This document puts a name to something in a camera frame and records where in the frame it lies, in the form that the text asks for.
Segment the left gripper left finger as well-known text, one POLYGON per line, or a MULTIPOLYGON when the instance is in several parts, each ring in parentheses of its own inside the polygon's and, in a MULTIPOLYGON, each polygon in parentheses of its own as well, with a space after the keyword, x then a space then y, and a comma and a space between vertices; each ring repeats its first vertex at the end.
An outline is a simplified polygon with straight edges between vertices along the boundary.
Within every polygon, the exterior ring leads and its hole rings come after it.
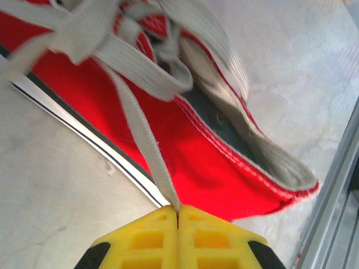
POLYGON ((178 268, 177 214, 161 207, 98 238, 75 268, 178 268))

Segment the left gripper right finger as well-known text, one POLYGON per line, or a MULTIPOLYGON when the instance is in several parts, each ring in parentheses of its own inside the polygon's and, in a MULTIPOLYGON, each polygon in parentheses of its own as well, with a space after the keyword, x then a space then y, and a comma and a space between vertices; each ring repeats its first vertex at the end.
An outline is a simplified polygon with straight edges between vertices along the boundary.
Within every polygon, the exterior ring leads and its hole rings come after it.
POLYGON ((178 268, 285 268, 265 238, 192 206, 178 215, 178 268))

